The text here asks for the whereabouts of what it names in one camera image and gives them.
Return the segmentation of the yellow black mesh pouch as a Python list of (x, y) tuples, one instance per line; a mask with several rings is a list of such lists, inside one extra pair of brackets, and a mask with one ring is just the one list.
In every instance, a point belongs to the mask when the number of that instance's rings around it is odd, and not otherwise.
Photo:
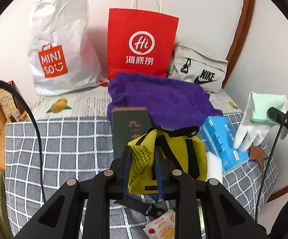
[(175, 169), (193, 179), (207, 178), (207, 154), (204, 142), (197, 136), (199, 126), (176, 130), (152, 127), (139, 138), (128, 143), (132, 148), (128, 190), (131, 194), (157, 194), (155, 151), (162, 152)]

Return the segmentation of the white rubber glove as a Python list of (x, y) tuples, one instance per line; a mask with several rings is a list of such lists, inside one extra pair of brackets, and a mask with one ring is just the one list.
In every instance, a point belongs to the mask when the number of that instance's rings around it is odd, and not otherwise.
[(286, 96), (250, 92), (244, 117), (233, 141), (235, 149), (244, 152), (250, 146), (258, 146), (263, 142), (270, 129), (278, 124), (267, 115), (267, 111), (271, 107), (286, 113), (288, 110)]

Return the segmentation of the fruit print sachet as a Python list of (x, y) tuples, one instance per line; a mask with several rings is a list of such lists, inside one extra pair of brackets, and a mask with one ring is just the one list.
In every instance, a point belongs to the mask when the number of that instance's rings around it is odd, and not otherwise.
[(143, 231), (152, 239), (173, 239), (175, 236), (175, 212), (171, 209), (148, 223)]

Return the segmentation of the blue tissue pack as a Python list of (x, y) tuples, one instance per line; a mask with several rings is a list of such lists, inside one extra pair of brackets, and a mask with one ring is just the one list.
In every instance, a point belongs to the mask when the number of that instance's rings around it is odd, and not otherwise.
[(201, 133), (210, 151), (222, 160), (223, 171), (237, 168), (249, 160), (247, 151), (234, 149), (236, 130), (226, 116), (209, 116), (201, 127)]

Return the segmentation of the white sponge block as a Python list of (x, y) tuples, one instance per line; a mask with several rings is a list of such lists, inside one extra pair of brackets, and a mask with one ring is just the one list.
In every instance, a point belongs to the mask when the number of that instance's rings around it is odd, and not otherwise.
[(211, 152), (207, 152), (207, 168), (206, 180), (216, 179), (220, 183), (223, 183), (223, 166), (220, 157)]

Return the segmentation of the orange star patch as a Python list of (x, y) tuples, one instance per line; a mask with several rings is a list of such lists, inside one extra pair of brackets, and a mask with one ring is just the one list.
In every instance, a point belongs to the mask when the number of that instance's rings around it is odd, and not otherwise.
[(249, 161), (256, 162), (261, 170), (264, 169), (264, 161), (268, 159), (268, 156), (264, 153), (261, 146), (251, 145), (249, 148)]

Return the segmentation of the dark green tea box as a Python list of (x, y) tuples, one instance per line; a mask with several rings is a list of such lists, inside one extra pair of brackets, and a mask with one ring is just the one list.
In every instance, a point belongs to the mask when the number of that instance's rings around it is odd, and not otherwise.
[(121, 158), (128, 142), (146, 134), (151, 127), (145, 107), (115, 107), (111, 113), (114, 158)]

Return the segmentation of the purple towel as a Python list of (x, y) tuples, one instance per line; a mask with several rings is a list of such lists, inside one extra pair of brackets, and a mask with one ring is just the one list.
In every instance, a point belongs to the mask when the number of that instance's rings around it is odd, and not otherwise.
[(199, 84), (140, 73), (121, 72), (109, 82), (111, 103), (107, 117), (116, 107), (145, 107), (155, 125), (167, 129), (202, 126), (209, 116), (222, 116)]

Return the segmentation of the newspaper print sheet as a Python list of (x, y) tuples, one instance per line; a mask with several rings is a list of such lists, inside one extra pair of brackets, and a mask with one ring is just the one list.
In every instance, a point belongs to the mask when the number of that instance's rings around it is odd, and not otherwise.
[[(224, 91), (209, 93), (210, 102), (213, 107), (220, 109), (223, 113), (240, 112), (241, 110)], [(53, 103), (59, 99), (67, 100), (67, 109), (59, 113), (50, 111)], [(36, 119), (63, 118), (63, 117), (105, 117), (107, 107), (111, 102), (108, 88), (99, 86), (96, 88), (86, 88), (60, 96), (38, 97), (32, 113)]]

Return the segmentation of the grey checked cloth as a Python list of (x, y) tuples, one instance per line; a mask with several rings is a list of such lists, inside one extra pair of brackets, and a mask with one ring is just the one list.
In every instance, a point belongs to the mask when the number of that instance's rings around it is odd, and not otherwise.
[[(113, 161), (111, 122), (107, 117), (67, 117), (38, 120), (42, 143), (43, 186), (49, 199), (70, 178), (89, 180)], [(5, 189), (12, 235), (42, 207), (39, 144), (33, 124), (6, 126)], [(255, 216), (262, 169), (254, 160), (226, 172), (223, 186)], [(273, 160), (268, 168), (259, 209), (277, 182)], [(149, 238), (143, 228), (152, 218), (110, 203), (110, 238)]]

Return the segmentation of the beige Nike bag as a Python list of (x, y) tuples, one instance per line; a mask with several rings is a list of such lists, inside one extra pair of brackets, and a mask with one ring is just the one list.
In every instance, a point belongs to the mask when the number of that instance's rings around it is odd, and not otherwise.
[(226, 71), (227, 61), (202, 45), (178, 42), (173, 46), (168, 78), (199, 84), (203, 90), (217, 93)]

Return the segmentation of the red patterned box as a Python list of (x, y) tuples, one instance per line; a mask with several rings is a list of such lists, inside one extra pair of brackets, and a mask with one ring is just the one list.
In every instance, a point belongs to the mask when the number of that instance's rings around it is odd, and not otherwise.
[(11, 122), (24, 121), (24, 108), (20, 105), (17, 98), (10, 92), (0, 88), (0, 106), (6, 117)]

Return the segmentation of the white Miniso plastic bag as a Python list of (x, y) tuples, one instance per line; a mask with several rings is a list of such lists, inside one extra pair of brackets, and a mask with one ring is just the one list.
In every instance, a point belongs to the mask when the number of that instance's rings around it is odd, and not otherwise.
[(107, 83), (87, 36), (88, 22), (88, 0), (36, 4), (27, 55), (38, 95), (57, 96)]

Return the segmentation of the red Haidilao paper bag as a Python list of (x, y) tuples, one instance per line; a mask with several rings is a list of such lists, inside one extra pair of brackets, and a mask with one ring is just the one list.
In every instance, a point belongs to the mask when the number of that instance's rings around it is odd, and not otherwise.
[(113, 80), (120, 72), (165, 77), (175, 42), (179, 18), (155, 11), (110, 8), (107, 31), (107, 74)]

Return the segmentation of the brown wooden door frame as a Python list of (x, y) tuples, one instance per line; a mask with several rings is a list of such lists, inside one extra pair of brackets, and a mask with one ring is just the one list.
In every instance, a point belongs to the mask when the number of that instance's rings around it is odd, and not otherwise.
[(240, 17), (238, 20), (236, 31), (232, 40), (232, 44), (226, 56), (228, 65), (227, 65), (226, 77), (223, 80), (222, 87), (225, 87), (225, 85), (227, 84), (227, 81), (229, 80), (229, 77), (231, 76), (235, 68), (235, 65), (240, 57), (240, 54), (242, 52), (244, 43), (246, 41), (250, 29), (252, 16), (255, 8), (255, 2), (256, 0), (243, 0), (243, 5), (240, 12)]

